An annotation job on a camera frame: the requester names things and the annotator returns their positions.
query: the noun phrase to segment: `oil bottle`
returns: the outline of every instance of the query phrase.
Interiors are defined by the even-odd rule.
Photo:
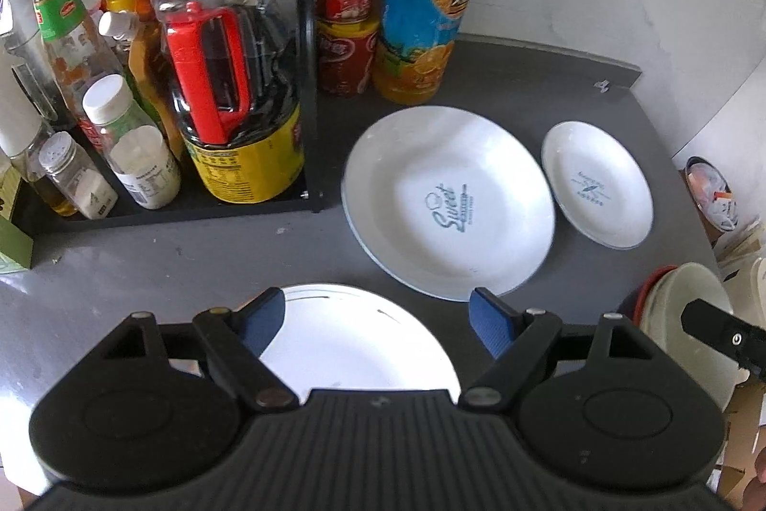
[[[152,0],[178,78],[176,122],[208,190],[277,196],[304,164],[295,57],[275,0]]]

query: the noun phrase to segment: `drink label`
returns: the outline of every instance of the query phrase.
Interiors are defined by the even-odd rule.
[[[34,10],[45,42],[68,35],[87,16],[82,0],[43,0]]]
[[[378,68],[417,93],[437,87],[468,0],[385,0]]]

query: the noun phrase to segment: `green label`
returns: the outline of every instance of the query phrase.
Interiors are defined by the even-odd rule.
[[[68,35],[87,16],[82,0],[43,0],[34,8],[40,33],[46,42]]]

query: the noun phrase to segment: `yellow label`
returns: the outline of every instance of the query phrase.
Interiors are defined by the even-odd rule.
[[[256,204],[289,187],[304,166],[300,144],[300,106],[280,128],[254,144],[208,150],[186,141],[205,187],[224,202]]]

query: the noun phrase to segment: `red handle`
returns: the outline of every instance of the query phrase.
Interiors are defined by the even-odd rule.
[[[168,26],[168,48],[181,92],[189,104],[191,119],[197,135],[206,144],[227,144],[231,132],[244,122],[250,112],[250,81],[245,65],[244,50],[239,35],[237,13],[228,7],[202,10],[199,3],[187,3]],[[202,50],[202,26],[208,20],[220,18],[226,34],[231,68],[237,90],[237,110],[219,111],[213,93],[208,66]]]

